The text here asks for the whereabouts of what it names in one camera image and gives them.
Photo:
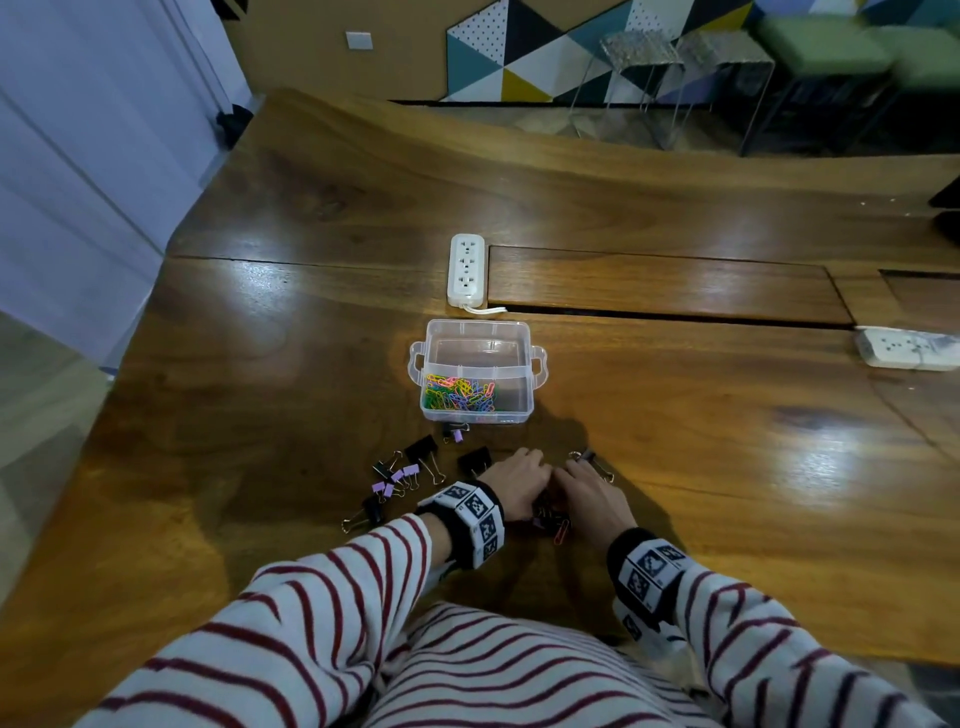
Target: red and white striped shirt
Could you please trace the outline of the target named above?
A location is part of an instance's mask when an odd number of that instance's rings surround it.
[[[325,726],[942,726],[776,601],[701,566],[676,623],[713,693],[684,691],[574,630],[439,604],[404,631],[430,537],[404,516],[327,554],[261,569],[77,724]]]

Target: person's left hand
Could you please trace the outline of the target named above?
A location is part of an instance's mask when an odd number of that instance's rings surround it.
[[[552,473],[540,450],[520,448],[506,460],[493,463],[477,480],[489,485],[500,499],[504,521],[522,521],[533,518],[533,502]]]

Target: person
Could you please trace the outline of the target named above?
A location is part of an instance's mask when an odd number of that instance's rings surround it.
[[[542,459],[520,449],[417,515],[260,569],[77,725],[946,725],[821,647],[776,600],[638,527],[589,464]],[[406,624],[438,574],[503,547],[504,522],[529,519],[551,478],[574,531],[606,556],[627,632],[661,653],[692,650],[708,697],[571,629],[450,603]]]

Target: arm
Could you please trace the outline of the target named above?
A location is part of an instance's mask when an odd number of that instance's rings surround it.
[[[927,708],[820,646],[778,602],[636,527],[623,494],[586,463],[556,471],[574,526],[607,554],[615,611],[641,646],[679,638],[735,726],[942,726]]]
[[[540,458],[522,450],[485,473],[507,518],[529,511],[545,486],[550,471]],[[235,601],[164,647],[77,725],[329,725],[355,709],[427,573],[451,550],[442,521],[424,513],[327,554],[264,567]]]

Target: black wristband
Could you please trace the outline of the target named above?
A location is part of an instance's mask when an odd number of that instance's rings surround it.
[[[645,528],[624,531],[607,550],[607,572],[616,595],[649,627],[674,623],[680,580],[692,561]]]
[[[503,547],[503,506],[492,488],[460,481],[418,503],[416,515],[432,513],[450,534],[453,560],[461,569],[477,569]]]

